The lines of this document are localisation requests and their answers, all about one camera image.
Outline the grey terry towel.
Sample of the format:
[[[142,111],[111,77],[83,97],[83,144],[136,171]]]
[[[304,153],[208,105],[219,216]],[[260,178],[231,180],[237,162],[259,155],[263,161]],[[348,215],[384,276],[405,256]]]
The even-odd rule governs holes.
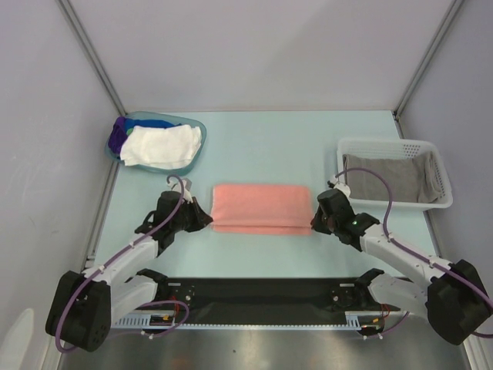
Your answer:
[[[388,190],[393,200],[405,203],[433,203],[441,195],[434,174],[431,152],[402,160],[368,159],[343,156],[345,181],[350,194],[359,200],[387,200]]]

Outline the pink striped towel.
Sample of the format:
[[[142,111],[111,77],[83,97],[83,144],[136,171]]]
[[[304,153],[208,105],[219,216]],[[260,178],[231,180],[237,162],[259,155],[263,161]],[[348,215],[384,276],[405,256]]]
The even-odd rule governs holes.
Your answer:
[[[211,216],[216,232],[307,236],[313,215],[308,187],[223,183],[213,188]]]

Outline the white towel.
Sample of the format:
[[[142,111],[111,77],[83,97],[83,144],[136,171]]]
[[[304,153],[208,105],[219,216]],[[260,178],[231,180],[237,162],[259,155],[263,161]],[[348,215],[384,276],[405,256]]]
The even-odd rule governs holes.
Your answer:
[[[135,126],[122,145],[119,156],[128,167],[142,165],[175,170],[191,164],[201,141],[199,127],[182,125],[162,129]]]

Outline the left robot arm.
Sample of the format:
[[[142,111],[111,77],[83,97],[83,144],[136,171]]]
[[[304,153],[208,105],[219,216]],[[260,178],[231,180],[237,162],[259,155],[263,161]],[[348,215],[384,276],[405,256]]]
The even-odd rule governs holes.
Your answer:
[[[195,197],[165,191],[121,251],[101,265],[64,273],[45,323],[57,349],[95,351],[112,325],[138,308],[170,309],[169,323],[181,325],[178,315],[189,313],[187,303],[176,300],[167,276],[146,265],[174,242],[176,234],[200,231],[212,221]]]

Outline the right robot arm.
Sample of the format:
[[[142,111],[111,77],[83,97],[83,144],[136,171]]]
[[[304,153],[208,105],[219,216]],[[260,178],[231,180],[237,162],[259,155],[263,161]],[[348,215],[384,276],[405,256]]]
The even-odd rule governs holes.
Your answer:
[[[356,214],[346,195],[334,188],[317,196],[311,226],[334,235],[346,245],[392,266],[395,278],[381,271],[367,272],[354,291],[357,305],[371,310],[380,303],[425,318],[446,342],[460,345],[492,316],[492,299],[476,268],[465,260],[451,263],[391,236],[370,214]]]

